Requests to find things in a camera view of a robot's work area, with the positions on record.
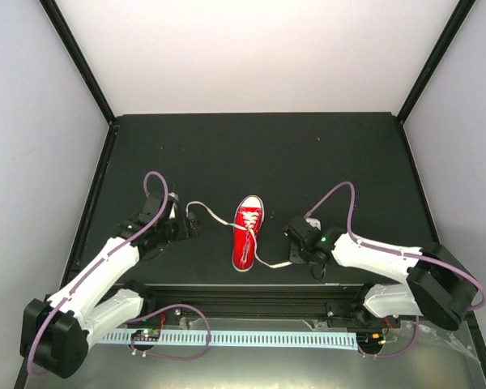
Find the shoe sole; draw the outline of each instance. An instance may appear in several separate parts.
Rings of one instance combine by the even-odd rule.
[[[256,197],[256,198],[258,198],[259,203],[261,204],[262,214],[261,214],[261,225],[259,226],[259,228],[261,229],[261,226],[262,226],[262,224],[265,221],[265,204],[263,204],[263,202],[262,202],[262,200],[261,200],[261,198],[259,196],[254,196],[252,194],[250,196],[246,196],[243,200],[241,200],[240,205],[238,205],[237,208],[236,208],[236,213],[234,214],[234,220],[236,219],[237,212],[241,208],[241,205],[247,200],[248,197]],[[252,265],[250,265],[250,267],[248,269],[238,269],[236,267],[236,265],[234,264],[234,250],[232,250],[232,261],[231,262],[232,262],[232,267],[234,267],[236,269],[236,271],[238,271],[240,273],[246,273],[248,270],[250,270],[252,267],[254,267],[254,264],[255,264],[256,261],[255,261],[255,258],[254,258],[254,261],[252,262]]]

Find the white wall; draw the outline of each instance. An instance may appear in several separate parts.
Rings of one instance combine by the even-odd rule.
[[[401,108],[457,0],[59,0],[117,114]]]
[[[39,2],[0,0],[0,388],[23,308],[61,281],[106,130]]]
[[[443,243],[486,286],[486,0],[471,10],[406,129]],[[486,307],[477,317],[486,341]]]

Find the red shoe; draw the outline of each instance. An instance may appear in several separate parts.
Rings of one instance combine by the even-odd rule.
[[[234,224],[240,225],[247,230],[234,229],[232,265],[234,265],[236,270],[248,271],[254,265],[255,242],[249,230],[252,229],[257,237],[264,217],[265,208],[258,196],[247,197],[238,207],[234,217]]]

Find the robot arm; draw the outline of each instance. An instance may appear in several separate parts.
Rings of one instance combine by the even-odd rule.
[[[299,216],[290,222],[284,233],[298,247],[300,261],[304,263],[356,267],[395,281],[397,284],[365,286],[365,293],[353,302],[354,306],[361,305],[366,314],[374,318],[423,315],[439,327],[455,331],[477,293],[473,284],[452,271],[403,255],[429,256],[467,272],[438,243],[429,247],[401,247],[357,236],[353,240],[343,229],[330,228],[323,233]],[[390,254],[370,246],[401,254]],[[361,312],[360,320],[366,325],[363,317],[364,312]]]
[[[130,244],[113,250],[147,225],[163,202],[164,213],[156,225]],[[20,354],[23,357],[29,354],[41,324],[58,307],[36,347],[34,362],[62,378],[70,377],[98,340],[141,313],[143,297],[126,286],[97,305],[113,284],[159,245],[197,235],[194,215],[185,216],[175,194],[167,199],[150,194],[143,210],[122,223],[100,253],[68,285],[46,301],[34,299],[27,305],[23,312]]]

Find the black metal beam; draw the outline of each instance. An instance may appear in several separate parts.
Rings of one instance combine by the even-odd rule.
[[[106,168],[112,155],[113,145],[117,138],[117,132],[119,125],[110,125],[106,140],[104,141],[103,149],[99,157],[99,163],[97,164],[94,178],[92,179],[92,185],[88,192],[87,202],[84,205],[83,214],[79,221],[77,233],[75,234],[74,244],[70,250],[70,256],[66,262],[65,272],[63,273],[61,287],[65,286],[69,277],[72,277],[73,272],[79,272],[76,266],[79,265],[79,259],[83,253],[84,244],[87,240],[88,230],[90,229],[90,223],[92,222],[92,216],[96,209],[97,199],[99,198],[100,188],[103,185],[104,175],[106,174]],[[23,364],[20,367],[18,376],[16,377],[15,389],[23,389],[27,382],[27,360],[23,360]]]
[[[97,105],[99,105],[99,109],[103,113],[106,122],[108,124],[114,124],[115,115],[113,114],[106,97],[104,97],[103,92],[100,90],[96,77],[94,77],[87,60],[83,56],[83,53],[81,52],[74,35],[72,35],[72,31],[68,27],[68,24],[59,10],[58,5],[54,0],[40,0],[40,3],[45,9],[45,12],[47,13],[47,16],[52,22],[54,28],[56,28],[59,37],[63,41],[66,50],[77,66],[85,84],[88,86],[88,89],[90,89],[90,93],[94,97],[94,100],[96,101]]]
[[[436,45],[427,59],[427,62],[424,64],[420,75],[412,86],[407,99],[403,103],[403,106],[398,113],[398,120],[401,123],[404,123],[407,120],[408,115],[411,114],[411,111],[420,98],[421,93],[423,93],[423,90],[436,70],[437,65],[439,65],[439,62],[445,55],[446,50],[450,46],[450,43],[452,43],[457,31],[461,28],[464,19],[467,17],[468,12],[470,12],[470,9],[473,7],[474,3],[475,0],[459,0],[454,12],[450,16],[450,19],[445,26],[445,29],[439,36]]]
[[[432,231],[432,236],[435,242],[439,242],[439,237],[437,235],[437,230],[436,230],[436,225],[434,224],[432,214],[430,213],[430,207],[428,206],[427,198],[424,194],[423,186],[421,185],[421,180],[420,180],[420,175],[418,173],[418,170],[416,168],[416,163],[414,162],[414,158],[412,156],[412,151],[409,146],[409,142],[407,139],[407,134],[405,132],[405,129],[403,128],[403,124],[399,124],[399,130],[400,134],[403,137],[403,142],[405,143],[405,148],[407,150],[407,154],[409,155],[411,159],[411,167],[412,167],[412,172],[414,173],[414,177],[417,180],[418,183],[418,191],[420,192],[420,196],[423,199],[423,205],[424,205],[424,210],[425,213],[427,214],[427,219],[428,219],[428,226],[430,230]],[[473,312],[468,312],[465,321],[468,324],[468,329],[470,330],[471,338],[473,340],[473,344],[475,346],[475,351],[477,352],[477,356],[479,358],[480,362],[480,367],[482,368],[482,371],[484,373],[484,377],[486,378],[486,345],[484,344],[484,339],[483,336],[480,332],[479,329],[479,324],[477,323],[477,318],[475,317],[475,314]]]

